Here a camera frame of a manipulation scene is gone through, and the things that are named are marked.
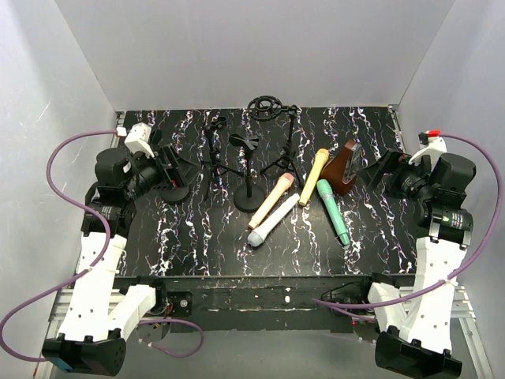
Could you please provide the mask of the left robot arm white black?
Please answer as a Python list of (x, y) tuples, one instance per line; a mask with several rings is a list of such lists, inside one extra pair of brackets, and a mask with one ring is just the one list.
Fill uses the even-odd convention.
[(169, 145), (160, 145), (152, 128), (141, 122), (119, 127), (122, 147), (96, 157), (96, 181), (85, 195), (78, 276), (65, 318), (55, 338), (43, 343), (42, 355), (67, 373), (113, 377), (122, 368), (126, 341), (142, 325), (168, 325), (174, 309), (161, 280), (135, 280), (110, 306), (117, 267), (136, 215), (138, 198), (160, 190), (187, 190), (181, 165), (185, 162)]

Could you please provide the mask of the green microphone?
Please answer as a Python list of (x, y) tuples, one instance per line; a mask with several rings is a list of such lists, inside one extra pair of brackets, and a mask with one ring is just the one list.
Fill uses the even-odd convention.
[(339, 207), (335, 200), (335, 195), (333, 193), (331, 185), (326, 179), (320, 179), (317, 181), (316, 188), (318, 194), (323, 200), (323, 203), (327, 209), (327, 213), (330, 217), (335, 232), (340, 239), (340, 242), (342, 243), (343, 246), (349, 246), (350, 245), (349, 232), (347, 230), (346, 224), (344, 223), (342, 215), (339, 211)]

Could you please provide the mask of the pink microphone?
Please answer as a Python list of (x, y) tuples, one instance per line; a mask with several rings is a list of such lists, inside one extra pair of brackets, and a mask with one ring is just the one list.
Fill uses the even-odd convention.
[(256, 213), (249, 221), (249, 229), (255, 229), (260, 226), (266, 215), (271, 211), (279, 198), (292, 186), (294, 176), (290, 173), (281, 175), (275, 184), (273, 190), (265, 198), (261, 206), (256, 210)]

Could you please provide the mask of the black tripod clip stand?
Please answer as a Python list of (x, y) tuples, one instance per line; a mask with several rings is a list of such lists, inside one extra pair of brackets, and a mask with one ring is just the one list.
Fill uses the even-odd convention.
[(204, 137), (209, 147), (209, 160), (201, 160), (200, 165), (202, 169), (208, 169), (210, 171), (208, 187), (204, 195), (205, 200), (209, 198), (212, 183), (216, 182), (217, 179), (224, 174), (232, 172), (241, 178), (245, 176), (244, 173), (232, 169), (231, 167), (224, 166), (221, 163), (220, 151), (215, 147), (214, 133), (222, 129), (224, 126), (226, 126), (226, 117), (219, 116), (217, 119), (210, 121), (209, 124), (206, 124), (203, 127)]

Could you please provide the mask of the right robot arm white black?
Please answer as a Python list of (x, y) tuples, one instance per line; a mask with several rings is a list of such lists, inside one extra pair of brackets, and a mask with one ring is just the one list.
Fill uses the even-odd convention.
[(456, 283), (449, 275), (462, 263), (471, 242), (473, 217), (462, 208), (466, 187), (477, 173), (474, 162), (452, 153), (433, 163), (423, 155), (417, 165), (410, 156), (389, 150), (360, 171), (368, 188), (388, 175), (385, 194), (413, 201), (417, 271), (413, 289), (421, 296), (393, 304), (400, 291), (382, 280), (370, 283), (367, 299), (385, 302), (375, 309), (380, 334), (375, 362), (410, 378), (457, 378), (462, 363), (451, 355), (450, 322)]

